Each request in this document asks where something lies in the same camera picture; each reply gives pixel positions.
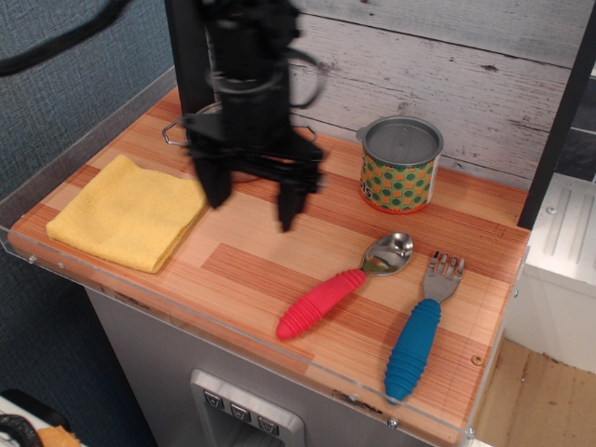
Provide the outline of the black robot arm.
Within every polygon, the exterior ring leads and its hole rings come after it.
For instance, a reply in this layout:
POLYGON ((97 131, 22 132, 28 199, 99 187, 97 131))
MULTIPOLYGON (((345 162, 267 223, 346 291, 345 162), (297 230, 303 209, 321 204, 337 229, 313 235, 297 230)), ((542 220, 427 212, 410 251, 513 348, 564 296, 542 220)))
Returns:
POLYGON ((319 67, 290 46, 300 34, 299 11, 289 1, 210 1, 204 11, 214 57, 209 83, 221 110, 182 119, 196 175, 213 208, 230 197, 235 172, 277 182, 278 218, 288 231, 318 191, 323 159, 290 118, 289 62, 319 67))

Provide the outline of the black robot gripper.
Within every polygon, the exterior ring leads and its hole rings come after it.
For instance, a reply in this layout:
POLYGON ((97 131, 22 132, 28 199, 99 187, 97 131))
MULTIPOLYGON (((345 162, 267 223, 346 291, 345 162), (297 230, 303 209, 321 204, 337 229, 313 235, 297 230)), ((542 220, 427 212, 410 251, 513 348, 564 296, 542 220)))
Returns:
POLYGON ((217 209, 230 197, 233 170, 276 180, 278 218, 282 231, 290 231, 308 193, 319 189, 323 154, 292 129, 289 88, 223 91, 221 103, 219 114, 183 118, 196 175, 210 206, 217 209))

